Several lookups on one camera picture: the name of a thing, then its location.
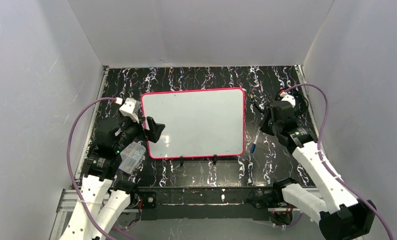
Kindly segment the white blue whiteboard marker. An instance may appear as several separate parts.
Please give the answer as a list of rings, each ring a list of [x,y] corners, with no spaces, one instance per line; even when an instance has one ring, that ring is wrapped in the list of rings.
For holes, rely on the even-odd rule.
[[[256,133],[256,135],[255,135],[253,144],[252,144],[252,146],[251,146],[251,148],[250,148],[250,153],[251,153],[251,154],[253,154],[253,153],[255,152],[255,149],[256,149],[257,142],[258,142],[258,139],[259,139],[260,134],[261,134],[261,130],[258,129],[258,130],[257,130],[257,133]]]

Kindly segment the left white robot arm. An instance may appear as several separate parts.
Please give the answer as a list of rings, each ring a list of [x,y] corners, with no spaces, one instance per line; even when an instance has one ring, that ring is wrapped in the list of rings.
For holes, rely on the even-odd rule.
[[[128,116],[105,119],[99,123],[82,167],[81,186],[74,185],[78,195],[61,240],[110,240],[110,231],[130,204],[135,185],[132,182],[114,183],[120,167],[127,161],[137,162],[145,148],[136,140],[156,143],[165,125],[150,116],[148,128]]]

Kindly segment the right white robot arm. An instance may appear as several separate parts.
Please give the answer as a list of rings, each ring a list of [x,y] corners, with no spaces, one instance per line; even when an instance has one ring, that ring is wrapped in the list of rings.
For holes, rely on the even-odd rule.
[[[321,198],[305,190],[292,178],[275,182],[268,193],[248,199],[299,208],[317,223],[326,240],[353,240],[370,232],[375,219],[375,205],[364,203],[339,181],[326,157],[318,149],[315,133],[298,125],[294,106],[287,100],[268,104],[260,131],[277,137],[289,153],[305,168]]]

